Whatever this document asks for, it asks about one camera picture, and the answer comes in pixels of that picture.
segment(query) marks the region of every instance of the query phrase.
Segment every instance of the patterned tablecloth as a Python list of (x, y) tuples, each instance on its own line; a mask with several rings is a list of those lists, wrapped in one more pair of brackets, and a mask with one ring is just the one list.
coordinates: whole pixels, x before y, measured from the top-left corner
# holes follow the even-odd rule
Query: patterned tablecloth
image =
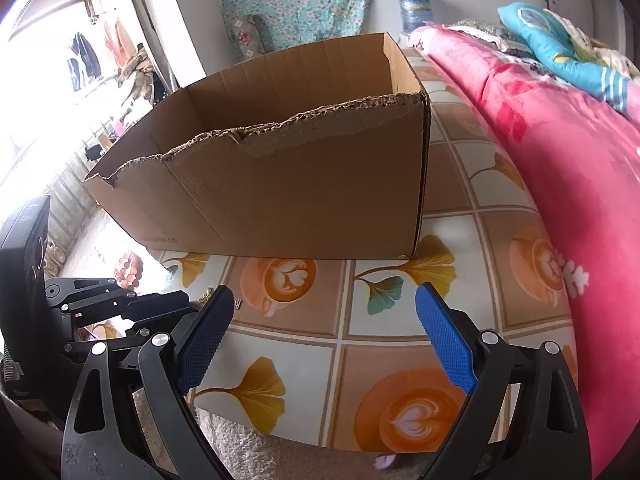
[[(414, 259), (155, 254), (170, 273), (165, 290), (195, 300), (223, 283), (239, 300), (196, 406), (318, 446), (435, 450), (465, 396), (447, 380), (415, 314), (423, 282), (511, 343), (556, 341), (577, 379), (561, 260), (525, 184), (460, 91), (417, 52), (405, 54), (433, 105)], [(380, 207), (393, 200), (380, 196)], [(148, 292), (148, 267), (140, 292)], [(505, 398), (494, 438), (506, 434), (515, 394)]]

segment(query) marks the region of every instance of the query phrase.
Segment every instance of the open cardboard box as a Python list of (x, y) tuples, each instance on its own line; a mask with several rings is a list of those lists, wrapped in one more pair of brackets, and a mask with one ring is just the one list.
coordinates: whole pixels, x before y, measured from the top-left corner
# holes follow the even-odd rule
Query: open cardboard box
[(319, 41), (178, 90), (84, 185), (151, 249), (399, 258), (418, 239), (429, 129), (388, 34)]

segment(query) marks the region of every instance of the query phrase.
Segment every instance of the plastic water bottle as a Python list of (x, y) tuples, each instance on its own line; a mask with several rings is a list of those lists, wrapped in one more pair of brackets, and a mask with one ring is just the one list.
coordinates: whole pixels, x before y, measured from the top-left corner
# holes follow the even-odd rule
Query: plastic water bottle
[(431, 0), (400, 0), (402, 32), (410, 34), (424, 22), (433, 21)]

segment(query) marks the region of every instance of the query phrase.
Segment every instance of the textured blue pad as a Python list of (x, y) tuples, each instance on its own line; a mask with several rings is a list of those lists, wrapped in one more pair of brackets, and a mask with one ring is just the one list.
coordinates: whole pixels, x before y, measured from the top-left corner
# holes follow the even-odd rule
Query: textured blue pad
[(178, 365), (176, 383), (183, 395), (202, 382), (233, 316), (234, 295), (231, 290), (223, 287), (220, 294), (214, 293), (209, 303), (193, 320), (196, 327), (176, 357)]
[(478, 379), (474, 374), (473, 354), (446, 313), (448, 307), (425, 285), (415, 292), (415, 311), (429, 336), (449, 381), (468, 395)]

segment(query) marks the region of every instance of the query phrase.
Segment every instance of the floor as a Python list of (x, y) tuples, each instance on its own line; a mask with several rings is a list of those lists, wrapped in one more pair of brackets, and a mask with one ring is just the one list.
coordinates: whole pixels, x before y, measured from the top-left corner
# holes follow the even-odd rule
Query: floor
[[(133, 240), (103, 209), (98, 209), (66, 261), (62, 276), (74, 278), (111, 278), (119, 260), (129, 252), (139, 256), (143, 263), (144, 280), (140, 280), (136, 292), (149, 294), (170, 290), (170, 273), (156, 261), (145, 247)], [(130, 322), (120, 317), (112, 320), (118, 330), (124, 332)], [(139, 407), (141, 422), (156, 461), (171, 469), (148, 409)], [(258, 476), (269, 480), (289, 480), (304, 477), (308, 480), (325, 478), (350, 478), (351, 480), (414, 480), (429, 463), (430, 454), (412, 454), (399, 457), (396, 468), (384, 472), (373, 468), (374, 455), (358, 452), (325, 449), (262, 435), (250, 428), (212, 416), (203, 427), (210, 443), (234, 474), (236, 480), (254, 478), (258, 471), (272, 474)], [(255, 449), (243, 449), (252, 446)]]

